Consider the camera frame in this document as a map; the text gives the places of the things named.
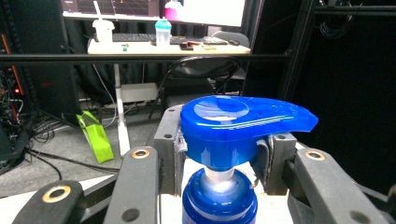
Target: white desk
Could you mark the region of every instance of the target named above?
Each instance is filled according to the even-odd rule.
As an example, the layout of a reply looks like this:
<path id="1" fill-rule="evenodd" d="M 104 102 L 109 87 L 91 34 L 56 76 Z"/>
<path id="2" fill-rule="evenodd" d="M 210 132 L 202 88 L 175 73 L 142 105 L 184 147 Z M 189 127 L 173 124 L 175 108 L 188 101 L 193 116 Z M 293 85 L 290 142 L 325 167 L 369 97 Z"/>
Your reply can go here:
<path id="1" fill-rule="evenodd" d="M 238 55 L 238 54 L 250 54 L 250 49 L 243 46 L 232 46 L 232 45 L 213 45 L 193 47 L 193 50 L 181 50 L 178 45 L 171 45 L 166 48 L 158 48 L 150 45 L 149 42 L 112 42 L 103 43 L 90 41 L 88 46 L 89 54 L 134 54 L 134 55 Z M 116 96 L 117 96 L 117 109 L 119 112 L 119 142 L 120 142 L 120 155 L 123 155 L 130 150 L 129 136 L 125 123 L 124 112 L 123 112 L 123 101 L 122 101 L 122 88 L 133 89 L 131 85 L 120 84 L 120 69 L 118 64 L 114 64 L 114 74 L 116 80 Z M 144 90 L 145 95 L 156 95 L 157 90 L 155 84 L 135 84 L 135 90 Z"/>

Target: pump dispenser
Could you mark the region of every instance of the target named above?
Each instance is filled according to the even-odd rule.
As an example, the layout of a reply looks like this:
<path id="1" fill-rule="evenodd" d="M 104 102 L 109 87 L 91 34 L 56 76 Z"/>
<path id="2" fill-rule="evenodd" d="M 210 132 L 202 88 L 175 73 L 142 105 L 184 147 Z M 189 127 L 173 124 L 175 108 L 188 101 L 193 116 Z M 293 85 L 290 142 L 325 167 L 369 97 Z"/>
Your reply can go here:
<path id="1" fill-rule="evenodd" d="M 266 98 L 214 95 L 185 104 L 186 155 L 205 168 L 183 191 L 183 223 L 255 223 L 257 197 L 234 167 L 254 158 L 265 135 L 310 132 L 317 122 L 303 107 Z"/>

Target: monitor screen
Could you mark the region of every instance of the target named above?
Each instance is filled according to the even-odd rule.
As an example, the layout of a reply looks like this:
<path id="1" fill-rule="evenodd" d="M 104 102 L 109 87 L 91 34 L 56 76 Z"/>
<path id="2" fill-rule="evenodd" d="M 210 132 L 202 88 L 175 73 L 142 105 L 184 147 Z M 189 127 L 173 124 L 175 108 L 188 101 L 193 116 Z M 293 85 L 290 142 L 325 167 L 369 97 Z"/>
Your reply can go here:
<path id="1" fill-rule="evenodd" d="M 96 0 L 103 19 L 157 21 L 160 0 Z M 66 18 L 97 19 L 93 0 L 61 0 Z"/>
<path id="2" fill-rule="evenodd" d="M 164 13 L 166 19 L 213 26 L 240 27 L 246 0 L 169 0 Z"/>

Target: blue pump head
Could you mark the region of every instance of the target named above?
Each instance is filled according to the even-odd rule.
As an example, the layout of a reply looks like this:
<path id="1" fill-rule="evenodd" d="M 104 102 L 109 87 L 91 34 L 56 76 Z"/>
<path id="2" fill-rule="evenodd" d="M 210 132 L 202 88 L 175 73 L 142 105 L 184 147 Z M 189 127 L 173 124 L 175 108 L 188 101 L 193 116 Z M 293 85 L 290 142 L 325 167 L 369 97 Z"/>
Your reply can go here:
<path id="1" fill-rule="evenodd" d="M 213 95 L 182 108 L 180 129 L 186 154 L 212 170 L 250 161 L 257 141 L 274 133 L 310 132 L 318 118 L 307 109 L 267 98 Z"/>

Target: desk leg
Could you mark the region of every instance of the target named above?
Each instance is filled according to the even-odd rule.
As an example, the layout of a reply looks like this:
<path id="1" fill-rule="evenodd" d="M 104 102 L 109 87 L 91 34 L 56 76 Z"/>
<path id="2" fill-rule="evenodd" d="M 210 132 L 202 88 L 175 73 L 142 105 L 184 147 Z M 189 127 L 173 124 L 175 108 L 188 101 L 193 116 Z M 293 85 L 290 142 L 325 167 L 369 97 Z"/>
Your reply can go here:
<path id="1" fill-rule="evenodd" d="M 114 75 L 116 79 L 117 109 L 119 112 L 120 155 L 123 157 L 124 154 L 131 149 L 131 147 L 129 145 L 129 135 L 123 113 L 123 102 L 122 102 L 121 83 L 120 83 L 120 68 L 117 63 L 114 64 Z"/>

